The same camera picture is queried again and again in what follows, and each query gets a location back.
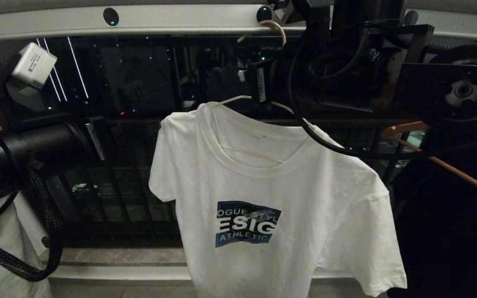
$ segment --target wooden hanger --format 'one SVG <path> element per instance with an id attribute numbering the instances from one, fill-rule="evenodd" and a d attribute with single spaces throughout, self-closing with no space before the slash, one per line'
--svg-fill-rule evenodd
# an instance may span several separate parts
<path id="1" fill-rule="evenodd" d="M 428 126 L 421 121 L 414 122 L 414 123 L 396 125 L 396 126 L 386 128 L 386 130 L 384 130 L 384 136 L 390 137 L 390 138 L 394 139 L 395 141 L 405 145 L 406 147 L 412 148 L 413 150 L 415 150 L 417 152 L 420 152 L 420 151 L 422 151 L 422 149 L 420 149 L 416 145 L 413 145 L 410 142 L 402 140 L 401 138 L 397 137 L 397 134 L 403 134 L 405 132 L 413 132 L 414 130 L 422 130 L 426 127 L 428 127 Z M 468 181 L 469 183 L 471 183 L 472 185 L 477 187 L 477 179 L 471 177 L 470 175 L 466 174 L 465 172 L 462 172 L 462 171 L 458 170 L 458 168 L 456 168 L 454 166 L 451 166 L 450 164 L 444 162 L 443 160 L 440 160 L 439 158 L 431 157 L 431 158 L 428 158 L 428 159 L 432 160 L 436 164 L 442 166 L 446 170 L 458 175 L 458 177 L 460 177 L 461 179 L 464 179 L 465 181 Z"/>

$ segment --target white t-shirt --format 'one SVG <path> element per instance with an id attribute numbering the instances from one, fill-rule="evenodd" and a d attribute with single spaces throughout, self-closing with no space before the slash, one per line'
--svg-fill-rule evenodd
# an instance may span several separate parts
<path id="1" fill-rule="evenodd" d="M 407 286 L 376 172 L 301 127 L 213 104 L 161 122 L 149 181 L 160 200 L 176 200 L 200 298 L 305 298 L 316 266 L 354 276 L 371 296 Z"/>

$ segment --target blue logo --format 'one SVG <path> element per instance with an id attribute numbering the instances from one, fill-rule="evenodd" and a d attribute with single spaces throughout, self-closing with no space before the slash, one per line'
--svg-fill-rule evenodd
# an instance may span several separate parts
<path id="1" fill-rule="evenodd" d="M 218 202 L 215 247 L 237 241 L 268 243 L 281 211 L 248 202 Z"/>

